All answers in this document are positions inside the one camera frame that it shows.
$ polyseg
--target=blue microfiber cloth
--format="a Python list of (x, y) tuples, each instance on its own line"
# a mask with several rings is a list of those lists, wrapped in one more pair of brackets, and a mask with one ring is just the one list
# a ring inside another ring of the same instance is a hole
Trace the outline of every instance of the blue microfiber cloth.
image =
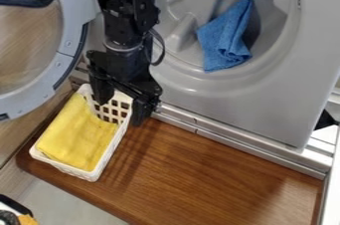
[(205, 72), (232, 68), (252, 57), (242, 36), (253, 6), (254, 0), (240, 0), (226, 13), (197, 31), (204, 51)]

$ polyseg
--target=laundry basket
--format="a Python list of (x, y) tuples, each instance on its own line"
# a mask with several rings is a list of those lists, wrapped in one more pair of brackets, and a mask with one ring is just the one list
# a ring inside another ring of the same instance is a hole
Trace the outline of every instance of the laundry basket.
[(132, 115), (132, 98), (125, 95), (124, 93), (116, 91), (114, 97), (106, 105), (100, 106), (93, 99), (93, 92), (90, 85), (82, 85), (78, 90), (78, 93), (85, 97), (90, 110), (95, 113), (99, 118), (108, 122), (118, 124), (117, 132), (115, 133), (111, 143), (108, 145), (106, 151), (99, 160), (95, 169), (91, 172), (87, 172), (49, 159), (43, 152), (39, 151), (36, 148), (39, 140), (31, 147), (30, 154), (35, 159), (53, 165), (61, 172), (76, 176), (87, 181), (97, 181), (107, 163), (109, 162), (110, 158), (112, 157), (114, 151), (118, 147), (124, 134), (126, 133)]

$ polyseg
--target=yellow cloth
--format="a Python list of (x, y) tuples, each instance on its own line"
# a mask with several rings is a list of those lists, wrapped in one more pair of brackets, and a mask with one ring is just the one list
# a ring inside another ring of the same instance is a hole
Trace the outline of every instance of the yellow cloth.
[(39, 225), (38, 222), (28, 214), (20, 215), (18, 218), (21, 225)]
[(94, 115), (80, 94), (74, 94), (38, 141), (48, 158), (93, 171), (118, 126)]

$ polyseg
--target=wooden shelf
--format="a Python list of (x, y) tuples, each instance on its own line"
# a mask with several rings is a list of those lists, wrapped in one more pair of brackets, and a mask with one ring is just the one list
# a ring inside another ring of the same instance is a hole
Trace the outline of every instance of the wooden shelf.
[(34, 160), (35, 176), (132, 224), (314, 224), (322, 181), (150, 119), (131, 128), (100, 180), (86, 182)]

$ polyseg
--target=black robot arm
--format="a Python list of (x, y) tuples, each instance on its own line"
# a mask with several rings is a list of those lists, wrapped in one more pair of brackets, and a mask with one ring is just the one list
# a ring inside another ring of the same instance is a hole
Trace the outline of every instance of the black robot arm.
[(161, 87), (149, 73), (153, 40), (163, 45), (152, 29), (158, 23), (155, 0), (98, 0), (105, 23), (106, 52), (88, 51), (89, 78), (96, 101), (103, 105), (120, 90), (133, 98), (131, 122), (141, 125), (159, 103)]

